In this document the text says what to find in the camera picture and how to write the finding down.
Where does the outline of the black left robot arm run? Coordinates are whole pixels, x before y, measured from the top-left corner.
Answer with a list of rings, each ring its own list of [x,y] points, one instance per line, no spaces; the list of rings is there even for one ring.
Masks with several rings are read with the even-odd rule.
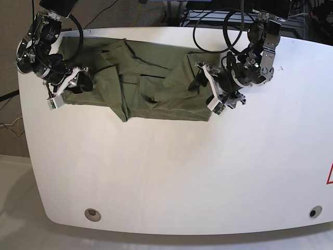
[[[240,8],[226,8],[223,21],[223,37],[227,48],[223,51],[219,68],[206,63],[197,63],[199,73],[188,90],[195,92],[201,86],[210,85],[212,96],[207,100],[211,107],[235,108],[238,102],[246,103],[240,90],[253,85],[269,82],[274,74],[273,62],[276,47],[280,41],[281,23],[287,21],[290,1],[254,1],[252,11],[257,18],[248,27],[249,45],[243,51],[235,49],[236,42],[231,42],[227,33],[228,21],[235,13],[241,14],[240,32],[245,27],[245,1]]]

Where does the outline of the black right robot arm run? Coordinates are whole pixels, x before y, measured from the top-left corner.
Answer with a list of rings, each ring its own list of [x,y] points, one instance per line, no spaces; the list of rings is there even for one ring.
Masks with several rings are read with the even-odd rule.
[[[32,14],[32,24],[17,49],[18,71],[35,73],[43,80],[50,98],[61,95],[65,90],[80,94],[93,89],[93,83],[86,75],[87,67],[69,67],[79,56],[84,41],[83,29],[72,14],[76,4],[77,1],[40,1],[39,5],[45,11]],[[78,47],[69,59],[50,53],[62,30],[61,18],[69,18],[79,31]]]

